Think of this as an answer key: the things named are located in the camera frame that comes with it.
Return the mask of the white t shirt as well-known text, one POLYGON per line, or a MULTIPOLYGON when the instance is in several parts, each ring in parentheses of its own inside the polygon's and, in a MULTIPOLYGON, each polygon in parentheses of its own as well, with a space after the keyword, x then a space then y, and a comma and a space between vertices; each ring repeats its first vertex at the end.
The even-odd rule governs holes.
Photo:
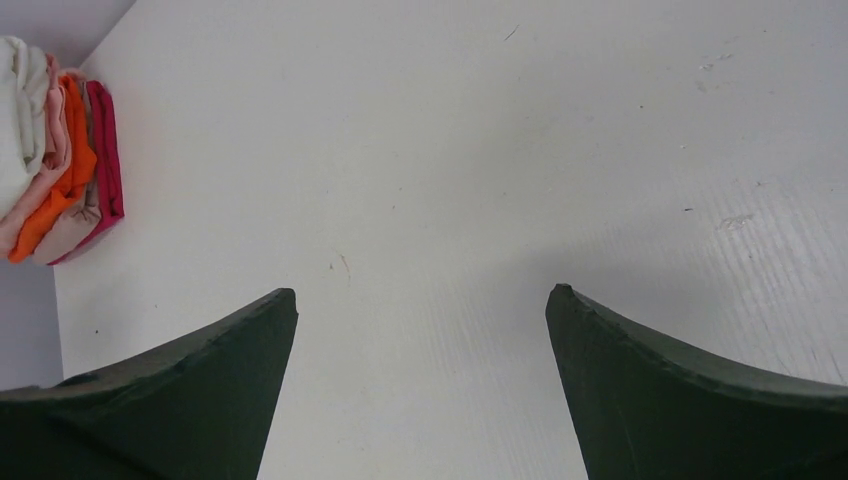
POLYGON ((46 150, 48 57, 14 36, 1 38, 1 214, 7 215, 41 169, 46 150))

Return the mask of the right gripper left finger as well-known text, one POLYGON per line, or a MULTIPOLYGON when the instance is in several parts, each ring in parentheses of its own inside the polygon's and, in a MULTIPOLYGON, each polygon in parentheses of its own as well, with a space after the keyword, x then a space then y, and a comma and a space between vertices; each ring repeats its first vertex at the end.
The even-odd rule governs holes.
POLYGON ((47 388, 1 394, 5 479, 254 479, 298 323, 277 289, 47 388))

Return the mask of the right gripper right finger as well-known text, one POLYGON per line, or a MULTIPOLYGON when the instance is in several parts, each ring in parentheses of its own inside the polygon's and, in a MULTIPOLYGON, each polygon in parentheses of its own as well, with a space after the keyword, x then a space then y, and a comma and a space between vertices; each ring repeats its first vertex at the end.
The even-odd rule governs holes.
POLYGON ((748 366, 567 284, 545 317, 592 479, 843 479, 847 390, 748 366))

